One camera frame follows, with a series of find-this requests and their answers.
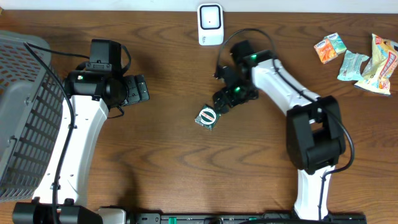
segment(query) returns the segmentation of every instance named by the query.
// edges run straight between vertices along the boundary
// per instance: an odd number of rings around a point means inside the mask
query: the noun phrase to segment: yellow snack bag
[[[313,46],[318,53],[319,59],[322,63],[327,63],[337,57],[337,53],[333,48],[329,39],[325,39]]]
[[[355,87],[391,95],[389,78],[398,64],[398,44],[375,34],[372,37],[372,59],[362,74],[364,80],[355,83]]]

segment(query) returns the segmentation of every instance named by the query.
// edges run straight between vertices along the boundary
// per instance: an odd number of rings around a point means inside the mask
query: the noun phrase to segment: orange box
[[[322,63],[327,63],[337,58],[337,53],[328,39],[319,42],[317,45],[313,46],[313,48],[317,51]]]

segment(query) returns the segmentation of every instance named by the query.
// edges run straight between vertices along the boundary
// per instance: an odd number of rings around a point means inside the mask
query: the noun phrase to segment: gray basket
[[[32,196],[61,123],[61,91],[23,42],[50,48],[41,38],[0,31],[0,202]],[[51,54],[33,50],[53,70]]]

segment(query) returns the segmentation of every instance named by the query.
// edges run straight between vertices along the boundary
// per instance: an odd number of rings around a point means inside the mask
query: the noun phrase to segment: wooden tabletop
[[[363,212],[371,224],[396,223],[398,72],[391,78],[392,98],[367,93],[336,79],[343,55],[322,65],[313,46],[338,32],[350,51],[370,56],[372,33],[398,41],[398,15],[226,12],[224,23],[225,37],[246,27],[268,32],[299,82],[338,100],[356,159],[347,171],[333,174],[329,210]],[[164,213],[262,213],[292,208],[297,170],[285,148],[285,116],[267,95],[233,108],[212,131],[194,122],[223,87],[212,77],[218,46],[199,45],[196,13],[5,11],[0,29],[37,35],[54,50],[86,55],[91,39],[115,40],[132,55],[128,74],[146,77],[150,100],[126,107],[124,117],[102,127],[90,170],[89,209],[123,205]],[[258,50],[270,48],[253,33],[232,42],[244,39]],[[81,62],[52,58],[63,77]],[[349,150],[338,166],[348,158]],[[0,223],[11,222],[13,207],[0,204]]]

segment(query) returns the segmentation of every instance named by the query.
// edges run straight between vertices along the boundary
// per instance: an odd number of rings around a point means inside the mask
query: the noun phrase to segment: white wall
[[[4,9],[196,11],[203,0],[0,0]],[[398,0],[215,0],[226,12],[398,13]]]

